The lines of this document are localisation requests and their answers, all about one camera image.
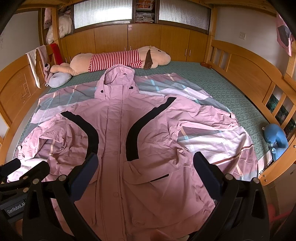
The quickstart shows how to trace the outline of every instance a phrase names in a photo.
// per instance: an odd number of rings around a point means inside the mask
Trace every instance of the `jacket hood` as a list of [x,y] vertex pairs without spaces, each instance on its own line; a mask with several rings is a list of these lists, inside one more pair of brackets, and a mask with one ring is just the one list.
[[107,69],[96,85],[94,97],[96,99],[106,99],[112,90],[120,91],[126,97],[134,91],[139,92],[134,82],[135,71],[122,64],[113,65]]

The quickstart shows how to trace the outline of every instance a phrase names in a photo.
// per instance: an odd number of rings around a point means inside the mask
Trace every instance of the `wooden cabinet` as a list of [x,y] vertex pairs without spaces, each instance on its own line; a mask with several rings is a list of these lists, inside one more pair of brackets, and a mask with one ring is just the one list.
[[208,35],[169,25],[118,24],[85,30],[61,39],[62,53],[69,63],[79,53],[128,51],[155,46],[172,61],[203,62]]
[[205,58],[205,51],[207,48],[207,34],[197,32],[194,30],[190,31],[187,62],[198,62],[201,63]]
[[96,52],[93,29],[66,36],[65,40],[67,45],[67,55],[70,60],[80,53]]
[[160,49],[168,53],[172,61],[186,61],[190,30],[162,25]]
[[135,23],[128,25],[128,50],[144,46],[160,49],[161,25],[151,23]]
[[69,59],[68,51],[67,51],[66,38],[62,38],[62,39],[61,39],[61,44],[62,44],[62,50],[63,50],[64,61],[65,61],[66,63],[70,63],[70,59]]
[[128,50],[127,24],[110,25],[94,29],[96,53]]

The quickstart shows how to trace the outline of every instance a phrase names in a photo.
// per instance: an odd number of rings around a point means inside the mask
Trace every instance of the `pink jacket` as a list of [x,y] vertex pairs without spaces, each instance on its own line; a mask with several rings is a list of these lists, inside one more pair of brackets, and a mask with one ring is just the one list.
[[92,134],[98,134],[99,144],[88,143],[90,136],[63,112],[30,133],[19,157],[34,157],[42,139],[63,143],[48,159],[47,180],[52,180],[81,164],[93,145],[99,168],[75,204],[95,233],[104,241],[148,241],[159,229],[180,238],[203,225],[214,203],[192,154],[176,142],[178,132],[182,126],[231,130],[238,125],[229,113],[182,96],[139,94],[133,78],[133,69],[115,65],[102,75],[95,99],[67,109],[97,130]]

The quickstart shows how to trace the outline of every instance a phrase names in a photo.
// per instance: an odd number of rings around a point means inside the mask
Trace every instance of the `bed rail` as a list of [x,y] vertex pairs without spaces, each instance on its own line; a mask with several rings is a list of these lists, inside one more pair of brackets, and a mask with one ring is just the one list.
[[[50,65],[53,65],[54,57],[50,46],[47,46],[47,54]],[[27,55],[18,58],[0,72],[0,115],[8,127],[4,138],[0,137],[0,165],[5,162],[12,139],[25,115],[47,88],[38,51],[36,73],[40,89],[36,86]]]
[[[296,91],[273,64],[247,49],[218,40],[212,40],[210,56],[208,63],[213,69],[239,88],[270,123],[275,123],[282,129],[286,127],[296,111]],[[266,104],[275,86],[278,86],[283,94],[271,112]],[[287,97],[292,101],[293,107],[284,122],[280,124],[275,116]],[[295,162],[295,131],[288,136],[288,140],[289,148],[259,176],[262,185],[274,181]]]

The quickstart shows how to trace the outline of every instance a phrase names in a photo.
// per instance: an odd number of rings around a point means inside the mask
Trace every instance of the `wooden bed frame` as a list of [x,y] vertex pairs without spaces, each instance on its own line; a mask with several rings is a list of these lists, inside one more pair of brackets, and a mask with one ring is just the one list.
[[[296,82],[292,80],[291,77],[293,76],[295,68],[296,51],[293,52],[293,56],[290,58],[288,64],[287,72],[283,77],[275,66],[255,53],[228,42],[214,40],[217,20],[217,8],[214,7],[215,5],[233,6],[237,3],[236,7],[252,7],[258,11],[268,7],[270,13],[272,13],[271,15],[273,15],[274,9],[272,6],[266,0],[192,1],[202,4],[210,4],[209,7],[212,8],[210,30],[204,61],[211,64],[215,71],[220,73],[237,88],[239,88],[254,103],[254,105],[261,111],[263,116],[270,123],[275,123],[282,128],[285,128],[296,111]],[[62,52],[62,41],[58,34],[58,9],[75,2],[79,1],[27,0],[19,8],[19,10],[23,11],[26,9],[51,7],[53,10],[52,21],[54,42],[59,45]],[[52,51],[49,47],[47,48],[47,51],[49,56],[52,55]],[[35,80],[26,55],[20,57],[0,72],[0,114],[9,128],[5,137],[3,139],[0,138],[0,164],[5,162],[11,141],[24,116],[33,103],[38,99],[39,95],[46,89],[39,54],[37,54],[36,69],[40,79],[41,89],[38,89],[35,85]],[[283,91],[283,94],[275,110],[271,113],[266,107],[266,104],[271,97],[275,86],[278,86]],[[290,98],[294,105],[286,120],[282,125],[280,125],[275,116],[286,97]],[[295,162],[295,131],[288,136],[288,141],[289,148],[285,151],[285,153],[277,162],[272,164],[259,176],[263,185],[267,185],[274,181]]]
[[[282,129],[286,127],[296,111],[296,90],[286,82],[274,65],[247,49],[218,40],[211,41],[208,58],[207,62],[212,65],[213,69],[239,88],[261,111],[269,123],[275,123]],[[270,112],[266,104],[275,86],[278,86],[283,94],[274,111]],[[280,125],[275,116],[287,97],[292,101],[293,107]],[[295,129],[287,138],[289,148],[259,176],[262,185],[267,185],[275,180],[295,162]]]
[[[50,64],[54,64],[53,52],[47,46]],[[12,139],[39,96],[47,89],[43,75],[43,64],[39,52],[36,52],[36,73],[40,81],[40,89],[35,79],[27,55],[23,55],[0,72],[0,115],[8,130],[4,138],[0,137],[0,164],[5,162]]]

